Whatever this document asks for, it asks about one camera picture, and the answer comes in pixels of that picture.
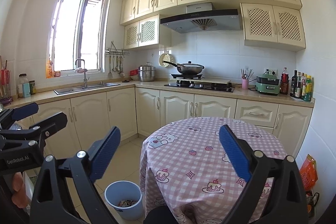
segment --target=trash can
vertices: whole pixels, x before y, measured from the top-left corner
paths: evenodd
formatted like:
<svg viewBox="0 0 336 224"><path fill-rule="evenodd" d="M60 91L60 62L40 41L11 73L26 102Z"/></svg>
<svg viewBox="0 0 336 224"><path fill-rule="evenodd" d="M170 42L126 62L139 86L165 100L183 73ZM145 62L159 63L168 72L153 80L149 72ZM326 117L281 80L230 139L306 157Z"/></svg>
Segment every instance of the trash can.
<svg viewBox="0 0 336 224"><path fill-rule="evenodd" d="M143 214L140 187L131 181L120 180L108 185L105 189L105 200L125 220L137 220ZM133 200L137 203L130 207L118 207L122 200Z"/></svg>

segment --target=sink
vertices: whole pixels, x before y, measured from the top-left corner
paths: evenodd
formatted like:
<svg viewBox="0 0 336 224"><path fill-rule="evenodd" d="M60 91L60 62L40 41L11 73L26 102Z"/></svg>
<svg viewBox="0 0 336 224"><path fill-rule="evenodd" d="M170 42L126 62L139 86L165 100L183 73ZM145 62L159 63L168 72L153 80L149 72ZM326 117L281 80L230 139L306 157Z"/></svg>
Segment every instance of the sink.
<svg viewBox="0 0 336 224"><path fill-rule="evenodd" d="M80 85L80 86L75 86L75 87L71 87L71 88L64 88L64 89L54 90L54 92L57 95L60 95L60 94L65 94L65 93L71 93L71 92L81 91L81 90L101 89L101 88L106 88L108 86L115 86L115 85L120 85L120 84L101 83L101 84L87 85L86 88L83 85Z"/></svg>

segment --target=faucet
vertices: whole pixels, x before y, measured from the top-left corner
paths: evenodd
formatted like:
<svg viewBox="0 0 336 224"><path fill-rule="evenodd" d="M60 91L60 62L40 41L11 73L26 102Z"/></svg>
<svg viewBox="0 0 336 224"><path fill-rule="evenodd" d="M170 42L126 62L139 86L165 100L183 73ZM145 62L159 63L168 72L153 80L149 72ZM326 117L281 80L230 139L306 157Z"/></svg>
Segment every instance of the faucet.
<svg viewBox="0 0 336 224"><path fill-rule="evenodd" d="M83 84L84 84L84 87L87 88L87 81L89 80L90 77L86 79L87 69L85 68L85 60L78 58L75 61L75 65L77 64L77 61L83 61L84 62L84 68L83 68L83 70L84 70L84 81L83 81Z"/></svg>

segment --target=pink checkered tablecloth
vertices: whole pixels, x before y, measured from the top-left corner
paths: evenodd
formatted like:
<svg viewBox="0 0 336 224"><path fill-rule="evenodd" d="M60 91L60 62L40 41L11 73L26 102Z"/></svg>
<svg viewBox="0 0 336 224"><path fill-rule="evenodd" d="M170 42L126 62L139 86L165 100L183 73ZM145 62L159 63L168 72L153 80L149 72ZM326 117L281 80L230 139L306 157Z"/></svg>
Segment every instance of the pink checkered tablecloth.
<svg viewBox="0 0 336 224"><path fill-rule="evenodd" d="M219 142L223 124L253 150L277 159L287 155L275 136L241 120L197 117L171 122L142 144L140 188L146 215L167 205L179 224L221 223L246 184ZM267 180L251 221L259 219L272 181Z"/></svg>

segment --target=countertop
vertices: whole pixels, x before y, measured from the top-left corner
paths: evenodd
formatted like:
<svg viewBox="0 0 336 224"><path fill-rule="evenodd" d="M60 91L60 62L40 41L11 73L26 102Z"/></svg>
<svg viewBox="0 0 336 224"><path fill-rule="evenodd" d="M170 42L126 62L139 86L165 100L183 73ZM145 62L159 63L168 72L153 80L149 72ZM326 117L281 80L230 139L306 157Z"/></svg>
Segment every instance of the countertop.
<svg viewBox="0 0 336 224"><path fill-rule="evenodd" d="M303 106L303 107L314 107L315 99L312 99L312 102L303 102L297 101L290 97L289 95L279 94L277 96L264 95L252 90L243 90L241 88L235 87L234 92L220 92L220 91L210 91L210 90L197 90L197 89L185 89L185 88L176 88L170 86L164 86L165 84L172 83L172 81L154 81L154 82L140 82L140 81L130 81L129 83L115 82L117 86L109 86L105 88L92 89L92 90L82 90L78 92L72 92L62 95L57 95L53 90L39 92L28 98L19 98L14 100L11 105L6 107L20 107L32 102L37 104L44 104L49 102L54 102L58 100L64 100L69 98L74 98L83 95L90 95L94 93L107 92L110 90L120 90L126 88L145 88L145 89L155 89L155 90L169 90L174 92L183 92L191 94L200 94L200 95L210 95L218 97L227 97L227 98L237 98L243 100L252 100L259 102L268 102L268 103L277 103L285 105L294 105L294 106Z"/></svg>

